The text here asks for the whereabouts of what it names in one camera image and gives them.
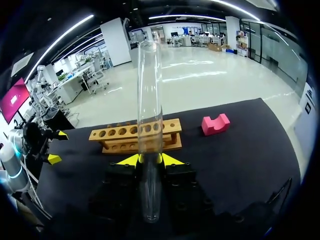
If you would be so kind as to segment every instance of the wooden test tube rack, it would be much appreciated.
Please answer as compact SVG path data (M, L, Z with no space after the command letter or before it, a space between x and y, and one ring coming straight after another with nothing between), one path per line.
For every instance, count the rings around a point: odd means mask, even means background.
M161 132L157 122L142 124L140 136L145 138L147 149L153 148L153 139ZM180 120L170 119L162 122L163 150L177 150L182 148ZM138 125L125 125L92 130L89 141L99 142L104 154L135 154L138 153Z

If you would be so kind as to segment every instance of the yellow marker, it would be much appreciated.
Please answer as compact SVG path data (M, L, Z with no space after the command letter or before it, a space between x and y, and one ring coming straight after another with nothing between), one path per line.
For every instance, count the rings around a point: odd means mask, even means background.
M69 140L69 137L66 133L64 133L63 131L59 131L58 133L59 136L66 136L66 138Z
M58 155L49 154L48 161L49 161L49 163L51 163L51 165L53 165L53 164L61 162L62 159Z
M138 161L138 154L135 154L131 157L128 157L127 159L121 161L121 162L118 162L117 164L119 165L126 165L126 164L129 164L131 166L134 166L134 168L136 168L136 165L137 165L137 161Z
M141 154L138 155L138 160L139 160L139 163L141 163L141 164L143 163L143 159L141 158Z
M141 164L143 164L143 163L144 163L144 160L142 159L141 154L139 154L138 160L139 160L139 163L141 163ZM156 163L157 163L157 164L162 163L162 156L161 156L161 153L159 153L159 157L158 157L158 159L156 160Z
M172 156L169 156L165 153L162 153L162 159L164 161L164 166L170 166L171 164L175 164L175 165L182 165L184 164L181 161L178 161L177 159L173 158Z

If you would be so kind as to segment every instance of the black cable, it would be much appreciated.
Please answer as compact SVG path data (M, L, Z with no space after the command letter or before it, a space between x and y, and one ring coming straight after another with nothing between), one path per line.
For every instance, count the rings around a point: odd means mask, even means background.
M284 185L281 187L281 189L277 192L277 193L273 193L270 197L270 199L266 202L267 204L273 204L275 201L277 201L279 199L279 196L280 194L283 192L283 190L286 188L286 186L289 184L288 188L287 188L287 191L286 191L286 194L285 194L285 197L282 201L282 204L281 204L281 207L279 209L279 213L281 212L284 204L285 204L285 201L289 195L289 191L291 189L291 185L292 185L292 178L290 177L285 183Z
M285 197L284 197L284 199L283 199L283 201L282 201L281 207L280 207L280 209L279 209L279 213L281 212L282 207L284 206L285 201L286 201L286 199L287 199L287 197L288 197L288 195L289 195L289 191L290 191L290 189L291 189L292 178L290 177L290 178L288 179L288 181L289 181L289 186L288 186L288 189L286 190L286 194L285 194Z

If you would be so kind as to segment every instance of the glass cylinder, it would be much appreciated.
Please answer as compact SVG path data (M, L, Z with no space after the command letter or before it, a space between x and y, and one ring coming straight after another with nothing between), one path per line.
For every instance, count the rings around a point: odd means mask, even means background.
M155 41L139 45L138 62L138 152L142 163L140 193L142 215L147 223L159 219L161 180L158 163L163 149L161 105L161 46Z

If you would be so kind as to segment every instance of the monitor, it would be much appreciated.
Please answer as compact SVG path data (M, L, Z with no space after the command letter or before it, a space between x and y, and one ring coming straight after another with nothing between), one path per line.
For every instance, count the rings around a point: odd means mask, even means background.
M61 74L63 74L63 72L64 71L61 69L60 71L56 72L55 74L56 74L57 77L59 77Z
M4 95L0 101L0 109L8 124L29 96L30 95L23 78L20 78Z

